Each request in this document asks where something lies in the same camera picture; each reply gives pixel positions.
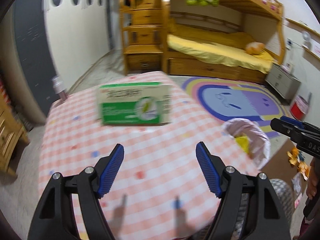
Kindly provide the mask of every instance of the metal screw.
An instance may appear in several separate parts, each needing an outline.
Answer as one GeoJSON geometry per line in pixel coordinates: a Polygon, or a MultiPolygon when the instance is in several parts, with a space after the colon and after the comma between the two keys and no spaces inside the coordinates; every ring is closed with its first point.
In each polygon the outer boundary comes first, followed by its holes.
{"type": "Polygon", "coordinates": [[[56,172],[55,174],[52,175],[53,179],[59,179],[60,178],[60,173],[56,172]]]}
{"type": "Polygon", "coordinates": [[[228,167],[226,167],[226,171],[229,172],[229,173],[234,173],[235,172],[235,168],[232,167],[232,166],[228,166],[228,167]]]}
{"type": "Polygon", "coordinates": [[[93,171],[94,171],[94,168],[93,168],[93,167],[86,167],[86,168],[84,169],[84,172],[87,173],[87,174],[91,174],[91,173],[93,173],[93,171]]]}
{"type": "Polygon", "coordinates": [[[259,178],[260,178],[260,179],[266,179],[267,176],[266,176],[266,174],[264,174],[264,173],[260,173],[260,174],[259,174],[259,178]]]}

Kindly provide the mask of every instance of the person's hand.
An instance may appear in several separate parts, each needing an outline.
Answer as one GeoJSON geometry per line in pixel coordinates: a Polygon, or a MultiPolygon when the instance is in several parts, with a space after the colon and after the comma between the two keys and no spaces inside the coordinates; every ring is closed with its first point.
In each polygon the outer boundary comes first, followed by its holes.
{"type": "Polygon", "coordinates": [[[317,185],[319,182],[319,178],[315,173],[315,159],[313,158],[310,163],[311,169],[308,179],[308,186],[307,186],[307,196],[309,199],[313,199],[313,197],[317,194],[317,185]]]}

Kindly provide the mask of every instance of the checkered tablecloth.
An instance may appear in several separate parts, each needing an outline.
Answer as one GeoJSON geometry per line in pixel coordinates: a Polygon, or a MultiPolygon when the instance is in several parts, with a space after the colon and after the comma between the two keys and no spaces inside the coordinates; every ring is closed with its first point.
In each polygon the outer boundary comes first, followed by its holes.
{"type": "MultiPolygon", "coordinates": [[[[71,95],[62,105],[53,104],[47,119],[39,163],[40,194],[54,172],[78,174],[109,155],[117,143],[124,146],[124,161],[111,191],[100,200],[116,239],[185,237],[212,221],[219,199],[209,192],[196,160],[199,141],[241,173],[258,172],[210,114],[162,72],[114,83],[151,81],[172,85],[170,124],[102,126],[96,120],[95,88],[71,95]]],[[[73,200],[78,230],[85,239],[79,202],[77,197],[73,200]]]]}

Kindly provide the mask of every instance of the wooden bunk bed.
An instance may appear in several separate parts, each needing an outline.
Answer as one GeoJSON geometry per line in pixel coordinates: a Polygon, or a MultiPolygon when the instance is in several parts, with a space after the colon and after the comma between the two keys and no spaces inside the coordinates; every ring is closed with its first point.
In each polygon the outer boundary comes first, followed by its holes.
{"type": "MultiPolygon", "coordinates": [[[[242,80],[263,83],[265,73],[241,66],[229,67],[222,64],[202,62],[193,56],[169,48],[167,37],[169,34],[169,18],[192,18],[202,22],[215,22],[215,24],[231,27],[236,31],[244,30],[245,17],[256,15],[269,18],[276,23],[279,51],[266,51],[282,64],[285,55],[285,43],[282,34],[283,6],[277,0],[220,0],[219,4],[241,13],[241,23],[209,17],[200,14],[171,11],[171,0],[131,0],[131,5],[124,5],[120,0],[120,27],[125,63],[125,74],[130,70],[154,69],[160,67],[162,71],[172,75],[206,76],[231,80],[242,80]],[[130,25],[123,25],[124,13],[131,14],[130,25]],[[125,42],[124,33],[129,33],[128,42],[125,42]]],[[[199,29],[221,31],[214,28],[191,25],[199,29]]]]}

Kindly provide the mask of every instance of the dark door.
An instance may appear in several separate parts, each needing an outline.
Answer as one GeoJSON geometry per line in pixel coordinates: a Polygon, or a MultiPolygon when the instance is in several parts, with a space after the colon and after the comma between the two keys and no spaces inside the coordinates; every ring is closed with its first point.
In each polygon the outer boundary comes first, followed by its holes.
{"type": "Polygon", "coordinates": [[[52,88],[51,78],[56,76],[56,71],[45,32],[42,0],[16,0],[13,17],[21,67],[33,96],[47,116],[59,96],[52,88]]]}

